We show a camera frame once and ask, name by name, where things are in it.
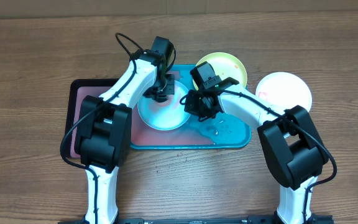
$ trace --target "wire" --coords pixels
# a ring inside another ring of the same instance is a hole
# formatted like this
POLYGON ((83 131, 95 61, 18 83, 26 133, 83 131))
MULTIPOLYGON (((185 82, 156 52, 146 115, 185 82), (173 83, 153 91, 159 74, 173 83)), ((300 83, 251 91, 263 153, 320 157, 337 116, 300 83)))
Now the wire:
POLYGON ((118 44, 121 45, 121 47, 125 50, 125 52, 127 52, 127 54, 129 56, 131 56, 131 53, 129 52, 129 50, 125 47, 125 45, 121 42, 121 40, 119 39, 118 36, 121 36, 129 41, 131 41, 134 45, 136 45, 137 48, 139 48, 142 52, 144 52, 143 48, 141 46, 139 46, 139 44, 137 44, 137 42, 133 41, 131 38, 129 38, 128 36, 122 34, 122 33, 116 33, 116 39, 118 41, 118 44))
POLYGON ((125 82, 125 84, 123 84, 122 87, 120 87, 120 89, 118 89, 117 92, 115 92, 115 94, 113 94, 112 97, 110 97, 109 99, 107 99, 106 101, 104 101, 102 104, 100 104, 99 106, 97 106, 95 109, 91 110, 89 113, 87 113, 86 115, 84 115, 81 119, 79 119, 75 124, 73 124, 73 126, 70 128, 70 130, 66 133, 66 135, 63 137, 62 139, 62 142, 60 143, 60 156, 62 157, 63 161, 65 161, 67 164, 73 166, 73 167, 77 167, 77 168, 80 168, 80 169, 84 169, 84 170, 88 170, 89 172, 92 173, 93 175, 93 180, 94 180, 94 187, 95 187, 95 190, 94 190, 94 210, 93 210, 93 213, 94 213, 94 219, 95 219, 95 224, 98 224, 98 176, 96 175, 96 172, 92 169, 90 169, 89 167, 86 167, 86 166, 82 166, 82 165, 79 165, 75 162, 72 162, 72 161, 69 161, 66 156, 64 155, 64 145, 66 144, 67 142, 67 139, 71 136, 71 134, 73 133, 74 129, 81 123, 83 122, 87 117, 89 117, 91 114, 103 109, 106 105, 109 104, 110 101, 112 101, 113 99, 115 99, 115 97, 117 97, 120 92, 122 92, 126 86, 128 86, 128 84, 131 82, 131 80, 133 79, 133 77, 135 76, 136 74, 136 61, 135 59, 132 58, 132 55, 131 53, 128 51, 128 49, 125 47, 125 45, 121 42, 121 40, 119 39, 118 36, 122 36, 124 37, 125 39, 131 41, 133 44, 135 44, 139 49, 141 49, 141 51, 144 51, 142 49, 142 47, 140 47, 135 41, 133 41, 131 38, 127 37, 126 35, 124 34, 120 34, 120 33, 116 33, 116 39, 119 43, 119 45, 121 45, 121 47, 127 52, 127 54, 129 55, 132 63, 134 64, 134 70, 132 71, 132 74, 131 76, 129 77, 129 79, 125 82))
POLYGON ((175 63, 176 58, 177 58, 177 50, 176 50, 176 48, 173 48, 173 60, 172 60, 171 64, 168 66, 167 72, 169 72, 169 70, 171 70, 173 63, 175 63))
MULTIPOLYGON (((235 91, 229 91, 229 90, 220 90, 220 89, 214 89, 214 90, 200 90, 200 92, 220 92, 220 93, 229 93, 229 94, 233 94, 233 95, 237 95, 240 97, 244 97, 247 98, 248 100, 252 101, 253 103, 257 104, 258 106, 260 106, 262 109, 264 109, 265 111, 273 114, 274 116, 281 118, 284 120, 284 122, 286 122, 287 124, 289 124, 290 126, 292 126, 295 130, 297 130, 298 132, 300 132, 301 134, 303 134, 304 136, 308 136, 312 141, 314 141, 317 146, 322 149, 327 155, 329 160, 331 161, 331 164, 333 165, 333 173, 331 174, 331 176, 329 176, 326 179, 317 181, 309 186, 307 186, 306 193, 305 193, 305 199, 303 201, 303 222, 304 224, 306 224, 307 220, 306 220, 306 206, 308 203, 308 196, 309 196, 309 192, 311 192, 311 188, 315 187, 317 185, 320 184, 324 184, 326 182, 329 182, 331 180, 333 180, 333 178, 335 178, 336 174, 337 174, 337 165, 335 162, 335 159, 333 157, 333 155, 331 155, 331 153, 323 146, 323 144, 321 144, 317 139, 315 139, 311 134, 309 134, 308 132, 306 132, 304 129, 302 129, 301 127, 299 127, 299 125, 295 124, 294 122, 290 121, 289 119, 286 119, 284 116, 282 116, 281 114, 275 112, 274 110, 272 110, 271 108, 263 105, 261 102, 259 102, 258 100, 252 98, 251 96, 245 95, 241 92, 235 92, 235 91)), ((182 104, 182 101, 187 97, 187 95, 185 95, 184 97, 182 97, 182 99, 180 100, 180 104, 182 104)))

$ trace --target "plate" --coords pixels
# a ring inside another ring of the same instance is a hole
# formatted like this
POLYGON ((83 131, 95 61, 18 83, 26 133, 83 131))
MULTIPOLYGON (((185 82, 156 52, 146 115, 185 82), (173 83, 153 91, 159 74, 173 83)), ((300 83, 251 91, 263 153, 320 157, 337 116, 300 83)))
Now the plate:
POLYGON ((298 76, 288 72, 275 72, 265 76, 258 84, 255 94, 269 103, 286 109, 296 105, 310 111, 312 104, 308 85, 298 76))
MULTIPOLYGON (((214 68, 215 74, 224 80, 227 77, 232 77, 239 81, 243 86, 247 86, 247 71, 244 65, 235 56, 224 53, 215 52, 201 58, 197 64, 208 62, 214 68)), ((194 87, 198 90, 198 86, 193 80, 194 87)))
POLYGON ((175 94, 168 95, 167 101, 158 103, 143 96, 137 107, 143 122, 161 131, 173 130, 185 124, 190 114, 185 112, 185 106, 179 102, 188 91, 184 84, 175 80, 175 94))

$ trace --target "blue tray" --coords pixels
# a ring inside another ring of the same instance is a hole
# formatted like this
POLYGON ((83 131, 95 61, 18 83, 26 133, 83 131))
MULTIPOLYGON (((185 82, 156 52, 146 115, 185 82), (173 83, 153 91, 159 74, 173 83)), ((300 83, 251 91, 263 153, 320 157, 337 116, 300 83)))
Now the blue tray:
MULTIPOLYGON (((175 80, 194 90, 190 70, 195 65, 174 65, 170 71, 175 80)), ((132 112, 131 146, 138 150, 178 150, 178 149, 239 149, 251 139, 248 125, 237 117, 218 113, 215 119, 198 122, 196 116, 179 128, 171 131, 158 131, 147 126, 139 116, 137 106, 132 112)))

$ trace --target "table surface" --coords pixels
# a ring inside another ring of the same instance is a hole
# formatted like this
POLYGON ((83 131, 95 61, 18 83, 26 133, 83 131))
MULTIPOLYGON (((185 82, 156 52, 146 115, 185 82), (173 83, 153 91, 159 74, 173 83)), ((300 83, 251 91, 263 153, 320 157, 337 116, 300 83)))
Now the table surface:
MULTIPOLYGON (((85 172, 65 164, 58 148, 70 83, 118 78, 128 65, 115 32, 144 48, 156 35, 169 38, 177 64, 233 54, 251 92, 272 72, 301 77, 338 164, 335 180, 315 188, 312 211, 358 221, 358 11, 341 11, 0 20, 0 223, 56 223, 86 212, 85 172)), ((278 184, 252 136, 240 150, 131 151, 119 171, 120 217, 272 214, 278 184)), ((328 163, 321 178, 331 172, 328 163)))

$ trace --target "yellow plate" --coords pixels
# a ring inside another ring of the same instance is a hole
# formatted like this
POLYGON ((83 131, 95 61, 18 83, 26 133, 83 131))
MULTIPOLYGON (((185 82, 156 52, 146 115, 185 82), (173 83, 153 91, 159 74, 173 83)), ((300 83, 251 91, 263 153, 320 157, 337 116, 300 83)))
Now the yellow plate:
MULTIPOLYGON (((239 81, 240 84, 247 85, 247 71, 244 65, 240 62, 235 56, 223 53, 215 52, 209 55, 204 56, 201 60, 197 62, 197 65, 208 62, 214 68, 215 74, 221 77, 221 80, 224 80, 227 77, 232 77, 235 80, 239 81)), ((194 87, 198 90, 196 83, 193 80, 194 87)))

